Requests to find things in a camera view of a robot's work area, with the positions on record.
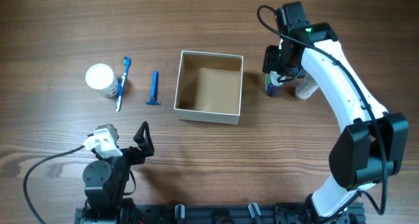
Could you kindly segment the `white printed tube bottle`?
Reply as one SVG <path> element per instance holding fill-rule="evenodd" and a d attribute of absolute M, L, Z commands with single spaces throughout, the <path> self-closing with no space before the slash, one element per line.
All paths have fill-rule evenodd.
<path fill-rule="evenodd" d="M 295 89 L 294 96 L 298 100 L 307 100 L 317 89 L 319 84 L 309 73 L 305 76 L 303 82 L 301 82 Z"/>

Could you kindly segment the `white cylindrical cup container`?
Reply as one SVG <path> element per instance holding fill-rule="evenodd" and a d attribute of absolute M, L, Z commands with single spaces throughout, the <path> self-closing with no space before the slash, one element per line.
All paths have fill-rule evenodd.
<path fill-rule="evenodd" d="M 104 98 L 111 98 L 119 91 L 119 81 L 113 70 L 106 64 L 91 66 L 86 72 L 85 81 L 90 88 L 96 90 Z"/>

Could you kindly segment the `blue white toothbrush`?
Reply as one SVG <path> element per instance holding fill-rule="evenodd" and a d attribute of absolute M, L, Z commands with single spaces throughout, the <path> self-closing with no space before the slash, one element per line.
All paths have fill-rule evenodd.
<path fill-rule="evenodd" d="M 123 64 L 125 65 L 125 71 L 120 79 L 120 90 L 118 92 L 118 97 L 117 97 L 116 106 L 115 106 L 116 112 L 119 112 L 121 109 L 123 89 L 124 89 L 126 78 L 128 76 L 129 68 L 131 66 L 131 58 L 128 56 L 125 56 Z"/>

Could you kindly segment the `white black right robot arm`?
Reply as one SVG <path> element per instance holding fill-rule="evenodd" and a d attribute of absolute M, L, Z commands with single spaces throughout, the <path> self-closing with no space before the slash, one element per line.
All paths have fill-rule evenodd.
<path fill-rule="evenodd" d="M 287 82 L 300 79 L 295 96 L 305 100 L 321 90 L 340 127 L 329 154 L 330 176 L 310 194 L 296 215 L 305 223 L 328 223 L 354 217 L 354 202 L 381 184 L 373 202 L 377 214 L 386 209 L 388 180 L 399 173 L 409 132 L 404 115 L 391 114 L 367 90 L 346 59 L 332 27 L 311 24 L 300 2 L 274 10 L 280 37 L 264 54 L 264 89 L 274 97 Z"/>

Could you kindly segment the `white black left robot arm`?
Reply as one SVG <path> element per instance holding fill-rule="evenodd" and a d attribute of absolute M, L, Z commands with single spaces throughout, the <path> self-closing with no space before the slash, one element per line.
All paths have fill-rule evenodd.
<path fill-rule="evenodd" d="M 83 171 L 86 201 L 76 210 L 75 223 L 145 223 L 145 216 L 136 208 L 126 184 L 135 180 L 131 167 L 143 164 L 154 155 L 149 125 L 142 122 L 133 140 L 135 147 L 121 149 L 117 146 L 119 135 L 112 124 L 97 127 L 83 142 L 87 151 L 97 160 Z"/>

